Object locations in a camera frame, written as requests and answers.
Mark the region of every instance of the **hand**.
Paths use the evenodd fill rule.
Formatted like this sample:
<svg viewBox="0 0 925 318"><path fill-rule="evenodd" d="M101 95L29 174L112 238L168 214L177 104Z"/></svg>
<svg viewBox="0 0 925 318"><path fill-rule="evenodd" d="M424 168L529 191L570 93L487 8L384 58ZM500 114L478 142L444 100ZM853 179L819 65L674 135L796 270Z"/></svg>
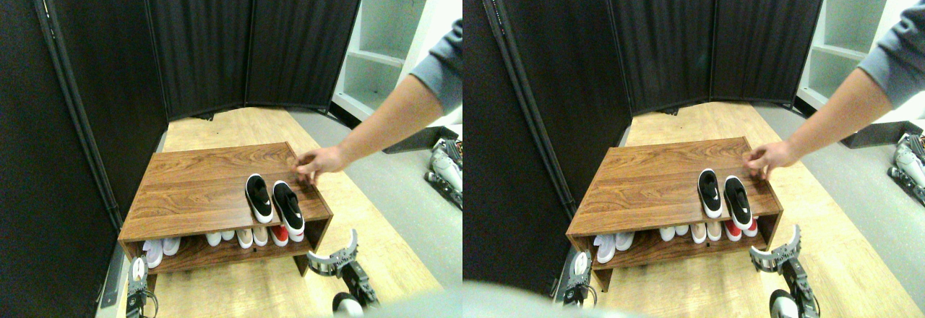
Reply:
<svg viewBox="0 0 925 318"><path fill-rule="evenodd" d="M342 171L351 162L340 147L320 147L301 154L292 171L298 174L298 181L315 185L321 173Z"/></svg>
<svg viewBox="0 0 925 318"><path fill-rule="evenodd" d="M774 142L756 147L752 152L742 156L744 165L750 169L751 176L769 179L770 172L778 167L792 166L800 155L793 150L789 142Z"/></svg>

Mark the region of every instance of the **black and white sneaker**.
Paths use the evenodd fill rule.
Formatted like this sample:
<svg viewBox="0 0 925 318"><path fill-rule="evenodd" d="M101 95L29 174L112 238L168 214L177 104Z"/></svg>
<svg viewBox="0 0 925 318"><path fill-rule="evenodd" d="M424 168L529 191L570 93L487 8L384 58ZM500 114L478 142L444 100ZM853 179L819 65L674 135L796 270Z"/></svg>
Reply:
<svg viewBox="0 0 925 318"><path fill-rule="evenodd" d="M723 203L720 202L720 183L716 181L713 169L700 172L697 180L697 192L700 193L700 202L703 203L703 212L710 218L719 218L723 213Z"/></svg>
<svg viewBox="0 0 925 318"><path fill-rule="evenodd" d="M251 210L254 211L257 222L270 223L273 220L273 205L270 204L270 195L267 193L267 182L264 182L260 173L247 177L244 196L247 197L247 202L251 203Z"/></svg>
<svg viewBox="0 0 925 318"><path fill-rule="evenodd" d="M723 192L726 198L726 207L733 223L739 229L751 228L752 215L749 206L749 197L746 196L746 187L742 185L739 177L726 177L726 189Z"/></svg>
<svg viewBox="0 0 925 318"><path fill-rule="evenodd" d="M280 217L283 225L286 225L288 236L294 242L301 242L305 238L305 220L301 217L301 210L298 208L298 198L288 184L283 181L277 181L273 185L273 202L280 207Z"/></svg>

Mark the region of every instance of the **gray floor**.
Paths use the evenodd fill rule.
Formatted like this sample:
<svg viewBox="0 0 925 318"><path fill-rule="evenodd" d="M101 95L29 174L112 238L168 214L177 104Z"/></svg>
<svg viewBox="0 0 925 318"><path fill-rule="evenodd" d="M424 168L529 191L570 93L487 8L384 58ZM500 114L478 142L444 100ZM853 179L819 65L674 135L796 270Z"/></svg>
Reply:
<svg viewBox="0 0 925 318"><path fill-rule="evenodd" d="M779 106L754 103L754 109L782 139L806 121ZM852 150L836 143L807 155L803 164L925 311L925 208L886 176L895 149L883 145Z"/></svg>
<svg viewBox="0 0 925 318"><path fill-rule="evenodd" d="M290 110L290 114L322 147L336 145L350 133L343 124L319 113ZM429 159L428 150L377 152L344 171L440 285L448 288L463 281L463 213L423 180Z"/></svg>

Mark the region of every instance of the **light wood floor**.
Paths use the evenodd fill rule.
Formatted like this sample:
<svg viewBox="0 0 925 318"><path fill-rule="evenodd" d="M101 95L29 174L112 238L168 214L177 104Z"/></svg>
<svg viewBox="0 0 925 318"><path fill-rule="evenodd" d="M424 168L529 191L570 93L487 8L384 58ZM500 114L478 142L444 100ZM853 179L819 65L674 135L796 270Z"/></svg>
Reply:
<svg viewBox="0 0 925 318"><path fill-rule="evenodd" d="M678 116L635 117L627 146L740 136L752 147L780 140L747 103L705 103L681 108ZM799 259L809 273L822 316L922 316L803 163L776 169L770 183L784 209L772 248L790 239L794 223L800 225ZM767 298L777 288L786 288L782 276L754 271L749 253L737 252L617 269L610 291L599 294L598 305L655 316L765 317Z"/></svg>
<svg viewBox="0 0 925 318"><path fill-rule="evenodd" d="M164 152L273 142L289 142L297 154L319 147L285 110L248 107L217 113L212 122L171 122ZM319 254L346 246L355 228L358 259L383 304L439 291L434 276L347 175L326 173L318 189L334 212ZM331 301L341 291L347 288L340 279L312 272L302 278L291 257L162 274L155 288L158 317L329 316ZM148 309L152 315L150 301Z"/></svg>

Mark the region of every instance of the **wooden shoe rack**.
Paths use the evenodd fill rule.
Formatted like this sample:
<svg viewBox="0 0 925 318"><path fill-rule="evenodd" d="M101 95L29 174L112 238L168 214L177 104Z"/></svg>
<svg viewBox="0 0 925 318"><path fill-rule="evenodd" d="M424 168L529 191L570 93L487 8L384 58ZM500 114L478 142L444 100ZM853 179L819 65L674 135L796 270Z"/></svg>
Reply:
<svg viewBox="0 0 925 318"><path fill-rule="evenodd" d="M765 180L753 179L742 165L751 147L744 137L706 142L683 142L638 147L612 147L604 156L566 232L579 251L589 249L591 270L602 291L607 291L614 268L677 261L726 252L747 252L750 246L766 251L772 243L783 207ZM729 240L726 230L719 241L697 244L691 231L662 241L659 228L693 225L730 219L723 198L723 214L707 218L697 193L697 179L705 168L716 172L720 182L738 176L746 187L752 214L759 216L759 235ZM634 231L633 245L616 252L607 263L597 261L597 235Z"/></svg>
<svg viewBox="0 0 925 318"><path fill-rule="evenodd" d="M145 240L182 236L179 251L164 256L158 267L149 271L149 286L162 272L285 256L292 256L298 271L305 275L305 254L317 249L334 215L314 186L297 182L290 171L292 163L295 153L287 142L155 153L122 225L119 245L131 259L143 255ZM281 225L275 205L270 222L254 219L244 196L251 173L260 173L268 190L280 179L290 185L305 220L302 242L290 239L286 246L277 246L268 236L267 245L254 243L248 249L242 249L237 238L209 246L207 233Z"/></svg>

